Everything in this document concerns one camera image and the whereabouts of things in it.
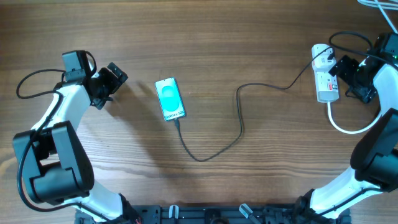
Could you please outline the blue Galaxy smartphone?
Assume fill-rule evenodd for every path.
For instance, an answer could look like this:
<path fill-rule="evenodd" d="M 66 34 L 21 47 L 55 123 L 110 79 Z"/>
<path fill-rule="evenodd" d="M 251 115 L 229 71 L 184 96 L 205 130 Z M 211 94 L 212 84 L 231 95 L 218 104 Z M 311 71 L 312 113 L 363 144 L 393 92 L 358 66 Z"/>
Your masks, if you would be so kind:
<path fill-rule="evenodd" d="M 163 117 L 166 121 L 178 119 L 186 115 L 177 81 L 174 77 L 155 82 Z"/>

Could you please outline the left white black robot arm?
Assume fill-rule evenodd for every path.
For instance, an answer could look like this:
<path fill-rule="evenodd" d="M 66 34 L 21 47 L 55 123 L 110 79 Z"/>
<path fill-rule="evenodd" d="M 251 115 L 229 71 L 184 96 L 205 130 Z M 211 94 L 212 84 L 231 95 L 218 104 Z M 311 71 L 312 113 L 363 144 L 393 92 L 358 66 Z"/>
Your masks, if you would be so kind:
<path fill-rule="evenodd" d="M 128 201 L 95 181 L 76 134 L 86 110 L 101 110 L 127 75 L 114 63 L 98 69 L 86 50 L 66 52 L 62 58 L 65 69 L 50 91 L 49 108 L 32 129 L 13 138 L 20 198 L 38 212 L 75 207 L 97 223 L 134 223 L 139 216 Z"/>

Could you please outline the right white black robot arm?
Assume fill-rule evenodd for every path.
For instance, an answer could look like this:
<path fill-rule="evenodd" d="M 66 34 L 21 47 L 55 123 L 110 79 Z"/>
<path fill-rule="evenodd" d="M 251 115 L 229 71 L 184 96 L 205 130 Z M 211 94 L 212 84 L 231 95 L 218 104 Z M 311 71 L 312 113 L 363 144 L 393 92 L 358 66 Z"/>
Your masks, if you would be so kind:
<path fill-rule="evenodd" d="M 336 79 L 348 86 L 346 96 L 369 103 L 378 96 L 380 111 L 365 127 L 349 167 L 329 184 L 298 198 L 290 223 L 346 223 L 343 212 L 354 204 L 397 188 L 397 34 L 381 33 L 362 62 L 344 55 L 335 59 L 333 42 L 312 49 L 317 88 L 336 91 Z"/>

